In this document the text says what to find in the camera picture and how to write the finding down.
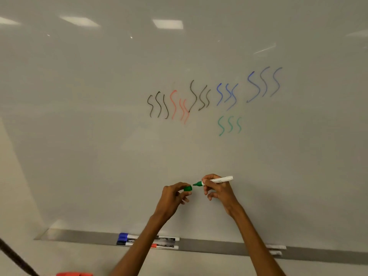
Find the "beige wall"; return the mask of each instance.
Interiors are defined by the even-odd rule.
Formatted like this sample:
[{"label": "beige wall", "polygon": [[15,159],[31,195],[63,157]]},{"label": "beige wall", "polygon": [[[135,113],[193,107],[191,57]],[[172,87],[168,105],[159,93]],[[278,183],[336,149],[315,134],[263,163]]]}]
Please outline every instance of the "beige wall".
[{"label": "beige wall", "polygon": [[[0,236],[40,275],[62,271],[107,275],[126,251],[116,246],[33,241],[45,230],[12,144],[0,121]],[[368,266],[280,260],[288,275],[368,275]],[[255,275],[249,257],[152,250],[141,275]],[[25,275],[0,254],[0,275]]]}]

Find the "squiggly line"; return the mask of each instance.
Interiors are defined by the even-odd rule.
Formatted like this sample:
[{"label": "squiggly line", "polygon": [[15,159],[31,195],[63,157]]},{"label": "squiggly line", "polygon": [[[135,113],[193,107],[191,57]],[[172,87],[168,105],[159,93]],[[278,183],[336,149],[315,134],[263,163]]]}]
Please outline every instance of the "squiggly line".
[{"label": "squiggly line", "polygon": [[173,100],[172,100],[172,98],[171,98],[171,96],[172,96],[175,92],[177,92],[177,90],[174,90],[174,91],[173,91],[173,92],[171,92],[171,94],[170,94],[170,100],[173,102],[174,107],[175,107],[175,109],[174,109],[174,114],[172,115],[171,120],[174,120],[174,116],[175,116],[175,112],[176,112],[176,105],[175,105],[174,101],[173,101]]},{"label": "squiggly line", "polygon": [[232,118],[233,116],[230,116],[229,117],[229,119],[228,119],[228,123],[230,124],[230,126],[231,126],[231,129],[229,130],[229,132],[231,132],[232,131],[232,124],[230,123],[230,118]]},{"label": "squiggly line", "polygon": [[[202,92],[200,93],[200,96],[202,95],[202,93],[203,93],[203,91],[205,90],[207,88],[207,85],[203,88],[203,90],[202,90]],[[203,103],[203,106],[200,108],[200,109],[198,109],[198,111],[200,111],[202,108],[204,108],[205,107],[205,103],[202,101],[202,99],[200,98],[200,101]]]},{"label": "squiggly line", "polygon": [[235,89],[235,87],[236,86],[238,86],[238,84],[239,83],[237,83],[235,86],[234,86],[234,88],[231,90],[231,94],[232,94],[232,96],[234,97],[234,99],[235,99],[235,102],[232,104],[232,106],[230,106],[226,111],[228,111],[230,108],[232,108],[235,104],[236,104],[236,97],[234,96],[234,89]]},{"label": "squiggly line", "polygon": [[226,84],[226,86],[225,86],[225,89],[226,89],[226,91],[227,92],[229,92],[229,94],[230,94],[230,97],[228,97],[227,99],[226,99],[226,101],[224,101],[224,103],[226,103],[227,101],[228,101],[228,99],[230,99],[231,98],[231,92],[229,91],[229,89],[228,89],[228,83]]},{"label": "squiggly line", "polygon": [[185,118],[185,120],[184,120],[184,125],[186,124],[186,121],[188,120],[188,117],[189,117],[189,111],[186,109],[186,107],[185,107],[185,101],[186,101],[186,99],[184,100],[184,102],[183,102],[183,106],[184,106],[184,109],[185,109],[185,111],[187,112],[187,114],[188,114],[188,116]]},{"label": "squiggly line", "polygon": [[220,124],[220,120],[221,120],[222,117],[223,116],[221,116],[220,119],[217,121],[217,124],[222,128],[222,133],[219,134],[218,136],[221,136],[224,133],[224,131],[225,131],[225,128],[223,126],[221,126],[221,124]]},{"label": "squiggly line", "polygon": [[262,95],[262,97],[267,93],[267,83],[266,83],[266,81],[263,79],[263,77],[262,77],[262,73],[266,70],[266,69],[268,69],[269,67],[267,67],[267,68],[265,68],[263,71],[261,71],[261,73],[260,73],[260,79],[262,79],[263,80],[263,82],[264,82],[264,84],[266,85],[266,91],[264,92],[264,94]]},{"label": "squiggly line", "polygon": [[238,120],[236,120],[236,124],[238,125],[238,127],[239,127],[239,131],[238,131],[238,134],[240,133],[240,131],[242,130],[242,127],[239,125],[239,119],[240,119],[241,117],[239,117],[238,118]]},{"label": "squiggly line", "polygon": [[182,109],[182,111],[183,111],[183,115],[182,115],[182,117],[180,118],[180,120],[183,120],[183,117],[184,117],[185,112],[184,112],[184,109],[183,109],[183,107],[182,107],[182,99],[180,99],[180,100],[179,100],[179,106],[180,106],[180,108],[181,108],[181,109]]},{"label": "squiggly line", "polygon": [[222,101],[222,98],[224,97],[224,95],[219,91],[219,87],[221,86],[222,83],[220,83],[218,86],[217,86],[217,92],[219,92],[221,94],[221,99],[218,101],[217,103],[217,106],[219,105],[219,103]]},{"label": "squiggly line", "polygon": [[260,87],[257,85],[257,84],[255,84],[255,83],[253,83],[253,82],[251,82],[250,80],[249,80],[249,78],[251,77],[251,75],[252,74],[254,74],[254,71],[248,76],[248,81],[250,82],[250,83],[252,83],[255,87],[257,87],[258,88],[258,93],[257,93],[257,95],[255,95],[254,97],[252,97],[249,101],[246,101],[247,103],[248,102],[250,102],[251,100],[253,100],[255,97],[257,97],[258,95],[259,95],[259,93],[260,93]]},{"label": "squiggly line", "polygon": [[154,99],[156,100],[156,102],[159,104],[159,106],[160,106],[160,112],[159,112],[159,115],[157,116],[157,118],[159,118],[159,116],[160,116],[160,114],[161,114],[161,110],[162,110],[162,107],[161,107],[161,105],[160,105],[160,103],[159,103],[159,101],[157,100],[157,95],[160,93],[160,91],[159,92],[157,92],[157,94],[156,94],[156,97],[154,97]]},{"label": "squiggly line", "polygon": [[272,77],[274,78],[274,80],[275,80],[275,81],[276,81],[276,83],[278,84],[278,88],[277,88],[277,90],[276,90],[275,92],[273,92],[273,93],[271,94],[271,96],[270,96],[270,97],[272,97],[272,95],[273,95],[274,93],[276,93],[276,92],[280,89],[280,84],[278,83],[278,81],[277,81],[277,80],[276,80],[276,78],[275,78],[275,73],[276,73],[279,69],[282,69],[282,67],[280,67],[280,68],[278,68],[277,70],[275,70],[274,74],[272,75]]},{"label": "squiggly line", "polygon": [[152,111],[154,110],[154,105],[153,105],[153,104],[150,104],[150,103],[148,102],[148,100],[150,99],[150,97],[152,97],[152,95],[150,95],[150,96],[148,97],[148,99],[147,99],[147,103],[148,103],[150,106],[152,106],[151,112],[149,113],[149,116],[152,118],[151,113],[152,113]]},{"label": "squiggly line", "polygon": [[165,103],[165,94],[163,94],[163,98],[162,98],[162,100],[163,100],[163,104],[165,105],[165,107],[166,107],[166,111],[168,112],[168,107],[166,106],[166,103]]},{"label": "squiggly line", "polygon": [[207,99],[207,101],[208,101],[208,105],[206,106],[206,108],[209,106],[209,99],[208,99],[208,97],[207,97],[207,95],[208,95],[208,93],[211,91],[211,89],[209,89],[208,90],[208,92],[207,92],[207,94],[206,94],[206,99]]},{"label": "squiggly line", "polygon": [[197,95],[193,92],[193,90],[192,90],[192,83],[193,83],[193,81],[194,81],[194,79],[192,80],[192,82],[190,83],[190,86],[189,86],[189,88],[190,88],[190,90],[191,90],[191,92],[193,93],[193,95],[195,96],[195,102],[192,104],[192,106],[190,107],[190,109],[189,109],[189,112],[190,112],[190,110],[192,109],[192,107],[194,106],[194,104],[196,103],[196,101],[197,101]]}]

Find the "green squiggle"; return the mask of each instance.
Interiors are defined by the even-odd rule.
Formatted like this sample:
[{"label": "green squiggle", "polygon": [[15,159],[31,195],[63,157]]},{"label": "green squiggle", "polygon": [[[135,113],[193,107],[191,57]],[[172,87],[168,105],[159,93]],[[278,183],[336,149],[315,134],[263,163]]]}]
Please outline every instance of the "green squiggle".
[{"label": "green squiggle", "polygon": [[230,118],[232,118],[233,116],[230,116],[229,117],[229,119],[228,119],[228,123],[230,124],[230,126],[231,126],[231,129],[229,130],[229,132],[231,132],[232,131],[232,124],[230,123]]},{"label": "green squiggle", "polygon": [[240,129],[240,130],[238,131],[238,134],[239,134],[239,133],[240,133],[240,131],[242,130],[242,127],[241,127],[241,126],[239,125],[239,123],[238,123],[238,121],[239,121],[239,119],[240,119],[240,118],[241,118],[241,117],[239,117],[239,118],[238,118],[238,120],[236,120],[236,124],[239,126],[239,129]]},{"label": "green squiggle", "polygon": [[220,124],[220,120],[221,120],[222,117],[223,116],[221,116],[220,119],[217,121],[217,124],[222,128],[222,133],[219,134],[218,136],[221,136],[224,133],[224,131],[225,131],[225,128],[223,126],[221,126],[221,124]]}]

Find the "person's left arm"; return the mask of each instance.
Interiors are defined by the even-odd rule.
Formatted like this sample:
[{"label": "person's left arm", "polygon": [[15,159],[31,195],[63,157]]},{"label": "person's left arm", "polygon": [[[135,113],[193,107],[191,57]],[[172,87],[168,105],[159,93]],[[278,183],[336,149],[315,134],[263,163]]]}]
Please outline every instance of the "person's left arm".
[{"label": "person's left arm", "polygon": [[110,273],[110,276],[138,275],[148,251],[162,226],[174,215],[179,204],[189,202],[187,196],[191,195],[192,192],[179,193],[179,191],[183,190],[186,186],[190,185],[179,182],[163,188],[161,198],[154,214],[150,217],[146,227],[134,242],[133,246],[130,247]]}]

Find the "person's right arm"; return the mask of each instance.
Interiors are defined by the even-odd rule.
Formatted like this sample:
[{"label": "person's right arm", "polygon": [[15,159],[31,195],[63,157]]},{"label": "person's right arm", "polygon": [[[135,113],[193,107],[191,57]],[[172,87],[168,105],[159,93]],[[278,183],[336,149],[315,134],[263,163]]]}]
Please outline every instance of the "person's right arm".
[{"label": "person's right arm", "polygon": [[228,213],[236,222],[244,243],[248,249],[254,269],[258,276],[285,276],[278,263],[270,254],[262,239],[255,230],[251,220],[247,216],[243,207],[236,199],[229,182],[213,183],[210,179],[220,178],[216,174],[209,174],[202,178],[205,184],[204,192],[209,200],[218,198],[226,213]]}]

